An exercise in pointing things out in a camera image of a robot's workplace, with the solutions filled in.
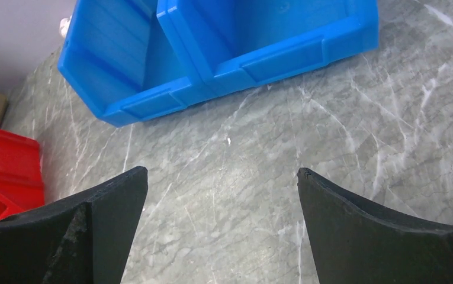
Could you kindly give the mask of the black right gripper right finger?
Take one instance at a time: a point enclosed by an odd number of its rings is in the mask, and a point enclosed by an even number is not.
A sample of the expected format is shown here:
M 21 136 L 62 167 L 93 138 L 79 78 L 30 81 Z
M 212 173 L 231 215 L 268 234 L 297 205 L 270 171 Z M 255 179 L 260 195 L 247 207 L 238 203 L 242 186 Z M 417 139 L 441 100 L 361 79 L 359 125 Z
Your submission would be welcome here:
M 453 225 L 387 208 L 308 168 L 297 177 L 320 283 L 453 283 Z

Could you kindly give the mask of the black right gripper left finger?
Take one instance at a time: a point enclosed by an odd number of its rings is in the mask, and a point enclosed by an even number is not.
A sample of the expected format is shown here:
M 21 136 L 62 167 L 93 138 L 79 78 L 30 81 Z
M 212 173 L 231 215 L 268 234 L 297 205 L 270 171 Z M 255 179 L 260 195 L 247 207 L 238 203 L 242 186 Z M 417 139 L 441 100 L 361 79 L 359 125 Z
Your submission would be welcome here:
M 144 202 L 148 171 L 0 221 L 0 283 L 120 283 Z

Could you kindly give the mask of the white pipe elbow fitting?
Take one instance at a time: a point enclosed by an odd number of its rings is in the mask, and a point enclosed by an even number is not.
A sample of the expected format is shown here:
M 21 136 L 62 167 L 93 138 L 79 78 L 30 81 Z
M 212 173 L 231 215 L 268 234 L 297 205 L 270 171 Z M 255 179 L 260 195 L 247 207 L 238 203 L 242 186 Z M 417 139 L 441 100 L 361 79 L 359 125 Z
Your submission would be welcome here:
M 70 15 L 69 17 L 63 18 L 60 20 L 59 33 L 63 38 L 66 38 L 66 36 L 67 36 L 71 19 L 72 19 L 72 16 Z

